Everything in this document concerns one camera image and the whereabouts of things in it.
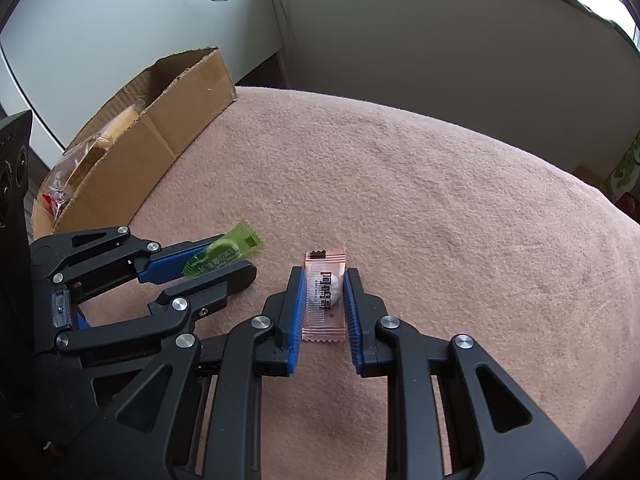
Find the green candy wrapper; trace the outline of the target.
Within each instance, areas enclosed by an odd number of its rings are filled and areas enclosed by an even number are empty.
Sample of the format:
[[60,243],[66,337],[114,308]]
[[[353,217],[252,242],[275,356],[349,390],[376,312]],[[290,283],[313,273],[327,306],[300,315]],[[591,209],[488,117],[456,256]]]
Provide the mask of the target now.
[[197,278],[207,272],[242,261],[259,249],[264,242],[246,222],[239,222],[231,231],[200,249],[184,265],[182,274]]

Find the packaged sliced bread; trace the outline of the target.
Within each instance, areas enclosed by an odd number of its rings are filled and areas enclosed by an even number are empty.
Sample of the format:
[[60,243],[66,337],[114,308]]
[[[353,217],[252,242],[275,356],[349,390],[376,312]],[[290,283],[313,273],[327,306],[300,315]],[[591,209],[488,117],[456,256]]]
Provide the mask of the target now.
[[98,133],[88,136],[87,139],[80,141],[70,150],[73,168],[64,182],[66,193],[72,194],[75,192],[92,167],[140,117],[142,110],[143,102],[137,100],[111,119]]

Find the pink white candy packet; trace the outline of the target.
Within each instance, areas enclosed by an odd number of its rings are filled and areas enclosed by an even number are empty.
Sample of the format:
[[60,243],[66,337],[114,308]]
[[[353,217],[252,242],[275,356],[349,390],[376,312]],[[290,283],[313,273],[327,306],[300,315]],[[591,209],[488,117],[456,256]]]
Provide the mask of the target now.
[[345,342],[343,283],[346,252],[344,249],[307,252],[304,270],[306,289],[303,340],[322,344]]

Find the pink towel table cover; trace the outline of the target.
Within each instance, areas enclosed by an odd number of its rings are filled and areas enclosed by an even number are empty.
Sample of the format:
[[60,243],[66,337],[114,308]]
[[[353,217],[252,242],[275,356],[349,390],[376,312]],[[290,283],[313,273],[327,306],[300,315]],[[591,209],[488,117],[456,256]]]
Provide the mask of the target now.
[[440,120],[337,96],[242,88],[130,224],[171,245],[246,221],[257,278],[198,336],[344,249],[363,287],[425,335],[474,337],[587,462],[639,396],[639,227],[544,160]]

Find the open cardboard box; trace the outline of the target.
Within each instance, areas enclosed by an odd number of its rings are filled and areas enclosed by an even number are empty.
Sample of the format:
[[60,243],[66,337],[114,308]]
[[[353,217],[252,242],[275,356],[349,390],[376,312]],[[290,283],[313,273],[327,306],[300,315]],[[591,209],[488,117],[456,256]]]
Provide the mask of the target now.
[[126,226],[171,165],[236,100],[217,48],[160,58],[108,100],[77,133],[77,146],[127,108],[143,106],[113,146],[88,169],[58,216],[43,190],[32,210],[35,238],[107,226]]

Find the green white tissue box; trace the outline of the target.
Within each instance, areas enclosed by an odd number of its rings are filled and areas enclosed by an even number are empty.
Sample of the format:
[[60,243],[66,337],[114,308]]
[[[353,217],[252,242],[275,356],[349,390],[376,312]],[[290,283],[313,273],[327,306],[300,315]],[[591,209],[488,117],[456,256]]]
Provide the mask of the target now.
[[606,179],[608,197],[617,202],[626,193],[639,197],[640,133],[634,138],[625,155]]

